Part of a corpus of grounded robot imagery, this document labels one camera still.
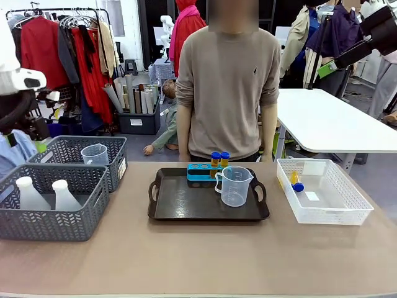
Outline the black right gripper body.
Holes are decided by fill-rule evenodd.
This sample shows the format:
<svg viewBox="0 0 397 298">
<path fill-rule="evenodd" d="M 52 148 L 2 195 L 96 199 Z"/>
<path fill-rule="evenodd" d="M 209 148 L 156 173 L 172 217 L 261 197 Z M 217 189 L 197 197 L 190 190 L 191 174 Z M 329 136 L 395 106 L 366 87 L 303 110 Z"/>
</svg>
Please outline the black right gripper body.
<svg viewBox="0 0 397 298">
<path fill-rule="evenodd" d="M 396 51 L 396 6 L 361 6 L 360 27 L 383 56 Z"/>
</svg>

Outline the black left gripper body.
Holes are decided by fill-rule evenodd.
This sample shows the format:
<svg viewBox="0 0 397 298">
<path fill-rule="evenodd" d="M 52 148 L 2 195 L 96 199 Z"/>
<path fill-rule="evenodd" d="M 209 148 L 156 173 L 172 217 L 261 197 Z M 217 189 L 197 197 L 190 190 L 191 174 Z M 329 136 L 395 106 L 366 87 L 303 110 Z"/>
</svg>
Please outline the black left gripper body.
<svg viewBox="0 0 397 298">
<path fill-rule="evenodd" d="M 26 114 L 23 118 L 23 131 L 33 141 L 42 141 L 50 137 L 50 131 L 45 118 L 41 114 Z"/>
</svg>

